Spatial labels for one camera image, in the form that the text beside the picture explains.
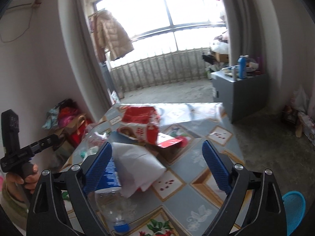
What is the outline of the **left hand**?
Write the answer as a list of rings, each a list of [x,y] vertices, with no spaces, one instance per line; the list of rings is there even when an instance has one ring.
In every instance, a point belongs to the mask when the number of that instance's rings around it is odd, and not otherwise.
[[[35,192],[37,182],[40,178],[38,165],[32,167],[32,174],[25,179],[14,173],[6,174],[6,185],[8,193],[16,200],[24,202],[23,191],[18,189],[18,185],[24,186],[31,194]]]

